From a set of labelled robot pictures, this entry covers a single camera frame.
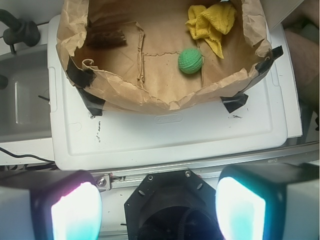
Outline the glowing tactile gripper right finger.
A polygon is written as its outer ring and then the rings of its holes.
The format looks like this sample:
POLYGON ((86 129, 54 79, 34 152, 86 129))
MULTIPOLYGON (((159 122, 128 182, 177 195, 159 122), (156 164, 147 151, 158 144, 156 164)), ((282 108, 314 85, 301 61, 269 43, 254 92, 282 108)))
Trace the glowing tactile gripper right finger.
POLYGON ((318 240, 320 167, 228 165, 219 176, 215 210, 226 240, 318 240))

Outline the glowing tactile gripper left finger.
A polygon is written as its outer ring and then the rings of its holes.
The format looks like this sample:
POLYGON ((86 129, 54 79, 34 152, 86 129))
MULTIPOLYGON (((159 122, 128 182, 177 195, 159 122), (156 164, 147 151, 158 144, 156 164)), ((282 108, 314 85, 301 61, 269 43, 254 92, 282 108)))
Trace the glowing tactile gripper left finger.
POLYGON ((102 197, 85 170, 0 174, 2 240, 96 240, 102 197))

